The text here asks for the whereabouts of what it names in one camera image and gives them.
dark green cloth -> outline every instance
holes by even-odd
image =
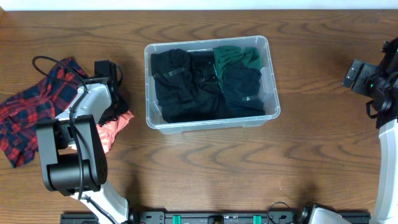
[[[255,47],[221,46],[213,49],[217,78],[220,80],[220,87],[223,89],[224,76],[229,65],[239,63],[240,67],[262,68],[261,57]]]

clear plastic container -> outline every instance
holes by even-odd
[[[259,99],[264,102],[264,116],[245,118],[217,119],[208,121],[195,121],[169,124],[162,118],[162,110],[158,105],[155,90],[155,80],[150,70],[150,55],[159,54],[171,49],[182,49],[187,52],[209,51],[214,47],[233,45],[237,47],[256,47],[262,57],[261,86]],[[174,42],[163,44],[149,44],[145,48],[145,90],[146,90],[146,120],[150,128],[158,129],[164,134],[181,133],[201,129],[254,127],[275,119],[280,114],[280,105],[276,90],[274,69],[272,68],[268,40],[263,36],[237,37],[215,40],[196,40],[188,42]]]

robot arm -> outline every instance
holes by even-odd
[[[381,168],[379,193],[370,224],[398,223],[398,123],[394,119],[380,128]]]
[[[73,126],[80,145],[83,163],[83,189],[80,201],[97,217],[100,224],[127,222],[128,202],[107,181],[108,165],[96,124],[106,110],[118,103],[116,65],[109,61],[95,63],[95,77],[78,88],[70,107]],[[55,119],[37,124],[37,140],[44,184],[50,191],[78,198],[80,165],[77,153],[60,154],[59,149],[74,145],[71,131],[71,110]]]

wood grain surface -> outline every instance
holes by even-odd
[[[398,35],[398,11],[7,12],[0,23],[0,101],[42,77],[36,55],[122,66],[134,118],[117,136],[108,179],[133,208],[265,210],[314,201],[373,212],[380,145],[364,96],[341,87],[353,59],[378,63]],[[163,135],[146,125],[144,48],[158,42],[263,35],[282,112],[259,128]],[[48,70],[52,64],[40,62]],[[85,212],[49,192],[39,155],[11,168],[0,155],[0,223],[58,223]]]
[[[0,6],[0,22],[3,14],[4,14],[4,9]]]

plaid fabric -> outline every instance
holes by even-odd
[[[87,74],[72,58],[63,59],[83,78]],[[49,75],[79,83],[72,73],[54,66]],[[0,105],[0,148],[13,167],[33,160],[37,149],[36,122],[52,119],[68,108],[77,93],[77,85],[44,78],[28,90],[18,93]]]

